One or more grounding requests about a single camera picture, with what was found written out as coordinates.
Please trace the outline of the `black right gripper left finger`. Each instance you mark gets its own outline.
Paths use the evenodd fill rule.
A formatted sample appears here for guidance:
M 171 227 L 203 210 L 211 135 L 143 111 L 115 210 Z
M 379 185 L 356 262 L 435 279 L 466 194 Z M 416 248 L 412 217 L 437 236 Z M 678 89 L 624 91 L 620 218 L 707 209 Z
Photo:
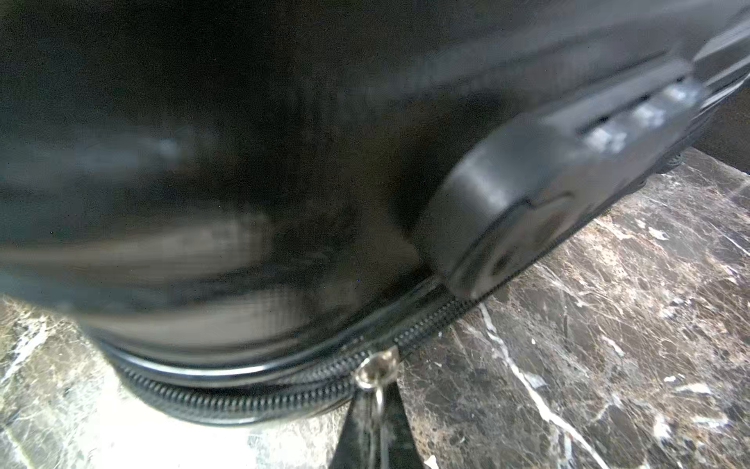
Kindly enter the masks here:
M 331 469 L 375 467 L 374 392 L 355 392 L 328 467 Z

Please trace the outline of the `silver zipper pull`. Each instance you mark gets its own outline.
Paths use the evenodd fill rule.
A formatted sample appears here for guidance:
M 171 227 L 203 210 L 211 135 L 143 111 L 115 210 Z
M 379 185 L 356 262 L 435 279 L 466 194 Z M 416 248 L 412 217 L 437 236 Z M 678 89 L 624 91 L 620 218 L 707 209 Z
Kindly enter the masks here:
M 353 373 L 357 387 L 373 400 L 372 415 L 377 422 L 385 412 L 386 390 L 396 382 L 399 364 L 400 351 L 394 346 L 370 355 Z

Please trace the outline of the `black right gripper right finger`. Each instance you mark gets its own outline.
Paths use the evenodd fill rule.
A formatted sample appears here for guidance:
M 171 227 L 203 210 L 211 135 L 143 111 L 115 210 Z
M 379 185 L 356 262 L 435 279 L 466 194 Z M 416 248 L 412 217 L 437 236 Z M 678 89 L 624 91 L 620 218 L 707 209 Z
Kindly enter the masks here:
M 384 389 L 384 405 L 380 414 L 380 467 L 390 469 L 423 469 L 404 401 L 398 384 Z

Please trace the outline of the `black hard-shell suitcase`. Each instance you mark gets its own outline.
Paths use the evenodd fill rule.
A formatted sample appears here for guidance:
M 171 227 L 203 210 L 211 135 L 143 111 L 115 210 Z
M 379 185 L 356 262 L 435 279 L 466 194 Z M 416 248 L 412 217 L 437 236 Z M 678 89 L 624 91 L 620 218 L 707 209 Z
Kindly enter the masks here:
M 748 74 L 745 1 L 5 1 L 1 290 L 166 414 L 322 410 Z

